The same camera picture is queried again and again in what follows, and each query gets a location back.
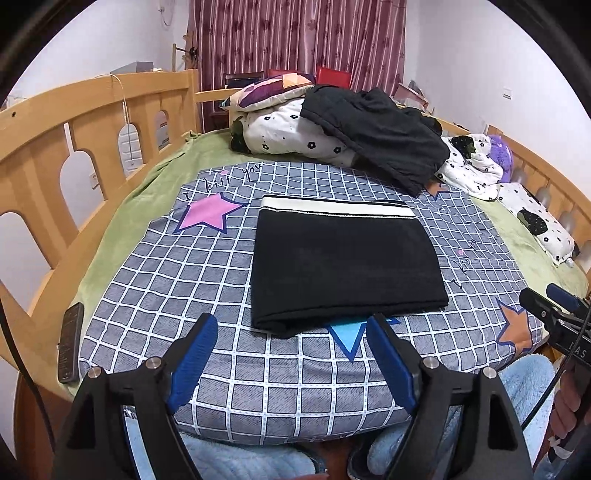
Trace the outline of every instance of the white blanket with black flowers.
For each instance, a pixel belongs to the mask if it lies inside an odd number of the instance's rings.
[[[449,147],[450,155],[435,174],[438,179],[452,185],[480,200],[494,200],[497,196],[496,184],[503,176],[503,169],[487,155],[491,152],[491,139],[486,135],[470,135],[474,140],[474,153],[464,158],[450,141],[451,137],[441,139]]]
[[[258,110],[240,112],[243,137],[252,153],[299,153],[308,158],[350,167],[355,152],[335,137],[326,135],[322,127],[300,117],[303,98]]]

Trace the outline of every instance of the purple stuffed toy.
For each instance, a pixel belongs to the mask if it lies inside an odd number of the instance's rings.
[[[489,157],[503,169],[503,176],[501,183],[509,183],[511,181],[511,173],[513,172],[513,155],[511,149],[503,141],[499,135],[489,135],[491,139],[491,153]]]

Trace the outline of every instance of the blue gripper pad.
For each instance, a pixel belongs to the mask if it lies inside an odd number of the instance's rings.
[[[417,406],[413,378],[374,317],[368,320],[365,336],[396,404],[413,412]]]
[[[569,312],[573,313],[579,309],[579,299],[554,283],[546,287],[546,296]]]
[[[170,396],[166,402],[170,413],[176,413],[191,400],[216,342],[217,319],[210,315],[171,376]]]

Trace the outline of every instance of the cable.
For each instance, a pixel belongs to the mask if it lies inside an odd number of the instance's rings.
[[[538,413],[538,410],[542,407],[542,405],[546,401],[546,398],[548,398],[548,396],[550,395],[552,390],[554,390],[554,387],[556,386],[556,384],[558,383],[558,380],[560,379],[560,377],[564,373],[564,370],[566,369],[567,364],[569,363],[570,359],[573,357],[574,352],[577,349],[579,342],[581,341],[581,338],[583,338],[583,335],[585,334],[585,330],[587,329],[587,324],[589,323],[589,319],[591,319],[591,308],[589,308],[589,310],[587,311],[587,315],[585,316],[585,320],[583,321],[583,324],[581,325],[581,331],[577,335],[577,339],[574,341],[573,346],[570,348],[569,354],[565,357],[563,362],[560,364],[560,367],[559,367],[558,371],[556,372],[556,374],[554,375],[552,382],[549,383],[548,387],[546,388],[546,390],[544,391],[544,393],[542,394],[542,396],[538,400],[538,403],[535,404],[535,406],[534,406],[534,408],[532,408],[530,414],[527,416],[527,418],[521,424],[521,430],[525,430],[527,428],[527,426],[530,424],[530,422],[534,419],[535,414]]]
[[[171,14],[170,14],[170,23],[166,23],[166,20],[164,19],[164,12],[166,11],[164,7],[162,7],[162,5],[160,5],[160,9],[158,10],[160,12],[160,17],[162,19],[162,22],[164,23],[164,25],[166,25],[167,27],[170,27],[170,25],[173,24],[173,18],[174,18],[174,7],[176,4],[176,0],[171,0],[170,2],[170,10],[171,10]]]
[[[55,453],[56,438],[53,435],[53,428],[51,427],[51,422],[49,421],[49,415],[47,414],[45,404],[43,403],[43,399],[41,398],[41,393],[39,392],[37,385],[31,378],[31,375],[29,374],[27,367],[25,367],[20,353],[18,353],[17,346],[14,343],[14,338],[12,337],[12,332],[10,331],[10,326],[8,325],[8,319],[6,318],[6,314],[4,313],[4,307],[2,307],[2,300],[0,300],[0,326],[2,327],[4,339],[6,340],[6,344],[8,345],[8,350],[10,351],[12,358],[14,358],[14,362],[17,365],[18,371],[25,379],[25,383],[31,390],[33,397],[35,397],[35,402],[37,403],[37,407],[39,407],[39,411],[41,412],[41,417],[43,418],[43,423],[45,425],[45,430],[47,431],[47,436],[49,437],[49,445],[51,446],[51,451]]]
[[[101,75],[97,75],[94,77],[95,79],[100,77],[113,77],[115,80],[119,82],[121,86],[121,95],[123,95],[123,119],[125,121],[125,126],[127,127],[127,142],[129,144],[129,163],[130,165],[134,164],[134,152],[131,149],[131,134],[129,133],[129,125],[131,122],[129,121],[129,110],[127,108],[127,100],[125,99],[125,90],[123,89],[123,83],[121,83],[121,79],[117,75],[113,75],[112,73],[103,73]]]

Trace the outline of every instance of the person's hand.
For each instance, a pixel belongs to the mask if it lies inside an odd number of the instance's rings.
[[[554,398],[554,409],[550,414],[550,427],[554,435],[565,438],[568,433],[575,428],[577,418],[574,415],[581,405],[581,396],[573,378],[573,365],[567,366],[565,372],[560,378],[560,390]],[[591,423],[591,409],[585,415],[585,424]]]

